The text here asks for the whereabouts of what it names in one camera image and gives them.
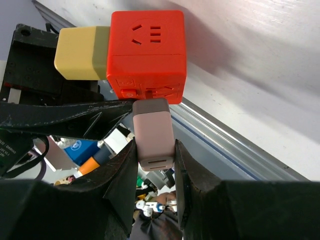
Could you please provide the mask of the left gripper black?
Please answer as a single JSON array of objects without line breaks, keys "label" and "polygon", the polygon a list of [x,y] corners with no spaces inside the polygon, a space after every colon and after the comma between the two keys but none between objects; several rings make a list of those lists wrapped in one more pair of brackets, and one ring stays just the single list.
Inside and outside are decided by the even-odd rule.
[{"label": "left gripper black", "polygon": [[[57,43],[56,33],[16,25],[0,87],[0,127],[10,132],[103,140],[132,112],[134,101],[104,101],[97,82],[65,79],[54,66]],[[19,104],[7,103],[11,90],[20,91]]]}]

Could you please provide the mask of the red cube socket adapter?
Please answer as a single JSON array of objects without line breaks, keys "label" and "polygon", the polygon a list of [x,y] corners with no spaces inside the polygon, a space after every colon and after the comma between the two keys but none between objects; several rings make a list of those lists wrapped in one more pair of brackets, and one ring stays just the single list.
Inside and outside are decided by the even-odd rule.
[{"label": "red cube socket adapter", "polygon": [[187,79],[184,13],[115,11],[111,15],[106,78],[119,99],[182,102]]}]

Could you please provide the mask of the yellow plug adapter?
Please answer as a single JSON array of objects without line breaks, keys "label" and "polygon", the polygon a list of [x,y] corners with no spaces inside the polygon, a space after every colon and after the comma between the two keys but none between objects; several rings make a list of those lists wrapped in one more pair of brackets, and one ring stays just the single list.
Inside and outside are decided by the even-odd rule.
[{"label": "yellow plug adapter", "polygon": [[109,26],[62,28],[55,52],[55,69],[70,81],[106,80],[109,36]]}]

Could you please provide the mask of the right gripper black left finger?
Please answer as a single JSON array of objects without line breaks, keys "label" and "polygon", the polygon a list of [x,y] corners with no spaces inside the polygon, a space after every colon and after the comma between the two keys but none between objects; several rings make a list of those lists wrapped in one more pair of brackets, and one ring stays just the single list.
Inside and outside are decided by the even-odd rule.
[{"label": "right gripper black left finger", "polygon": [[3,240],[125,240],[138,174],[135,141],[90,173],[57,186],[32,179],[0,183]]}]

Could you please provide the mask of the brown plug adapter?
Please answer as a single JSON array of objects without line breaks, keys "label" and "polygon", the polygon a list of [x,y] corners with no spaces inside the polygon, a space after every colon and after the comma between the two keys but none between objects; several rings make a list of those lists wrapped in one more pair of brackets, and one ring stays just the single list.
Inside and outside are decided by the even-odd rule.
[{"label": "brown plug adapter", "polygon": [[146,172],[172,168],[175,138],[168,101],[165,98],[137,100],[132,113],[141,168]]}]

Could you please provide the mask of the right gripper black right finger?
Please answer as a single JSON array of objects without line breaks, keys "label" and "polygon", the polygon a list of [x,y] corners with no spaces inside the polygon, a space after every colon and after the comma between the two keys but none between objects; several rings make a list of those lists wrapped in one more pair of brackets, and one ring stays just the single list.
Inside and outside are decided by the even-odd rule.
[{"label": "right gripper black right finger", "polygon": [[186,240],[317,240],[320,184],[222,180],[175,142],[178,224]]}]

